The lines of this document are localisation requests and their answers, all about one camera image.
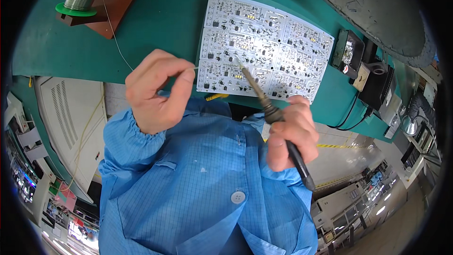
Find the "hand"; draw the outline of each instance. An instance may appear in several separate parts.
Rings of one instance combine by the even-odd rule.
[[[126,77],[126,98],[140,131],[156,134],[183,118],[195,78],[194,65],[156,49]],[[168,98],[156,93],[177,77]]]
[[[289,158],[286,140],[290,140],[299,149],[303,162],[309,163],[318,157],[316,143],[319,134],[314,128],[310,111],[310,102],[301,95],[288,98],[290,106],[283,109],[285,122],[275,122],[267,140],[267,164],[275,172],[294,167]]]

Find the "circuit board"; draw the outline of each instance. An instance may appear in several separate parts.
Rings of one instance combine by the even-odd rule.
[[[197,91],[256,96],[237,57],[271,99],[313,102],[334,38],[314,25],[251,0],[208,0]]]

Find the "gray round lamp head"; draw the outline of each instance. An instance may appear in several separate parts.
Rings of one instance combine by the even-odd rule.
[[[403,120],[401,121],[401,130],[406,133],[406,135],[414,136],[415,134],[417,134],[418,129],[419,124],[416,119],[411,120],[408,115],[403,117]]]

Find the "workbench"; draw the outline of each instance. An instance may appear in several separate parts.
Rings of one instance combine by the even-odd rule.
[[[130,73],[115,41],[107,40],[85,25],[69,27],[55,18],[55,5],[64,0],[37,0],[18,38],[12,60],[15,76],[51,76],[124,83]],[[268,5],[290,12],[320,27],[337,40],[340,29],[363,35],[323,0],[268,0]],[[196,63],[198,42],[207,0],[135,0],[116,32],[119,47],[135,68],[156,48]],[[311,106],[315,122],[338,125],[348,113],[356,89],[349,77],[328,65]],[[20,96],[34,97],[33,88],[21,88]],[[192,91],[193,96],[205,93]],[[230,95],[227,102],[259,108],[256,98]],[[31,106],[24,102],[24,109]],[[288,105],[275,101],[280,107]],[[357,102],[344,127],[357,123],[365,107]],[[391,142],[384,138],[388,128],[376,116],[368,118],[352,131]]]

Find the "black handle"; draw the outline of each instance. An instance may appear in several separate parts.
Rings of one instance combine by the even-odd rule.
[[[303,162],[302,156],[296,145],[294,145],[291,141],[286,140],[286,147],[288,147],[289,157],[294,162],[294,165],[296,166],[297,171],[300,174],[300,178],[302,179],[302,183],[308,190],[314,191],[316,187],[314,185],[313,178],[311,177],[307,166],[305,166],[305,163]]]

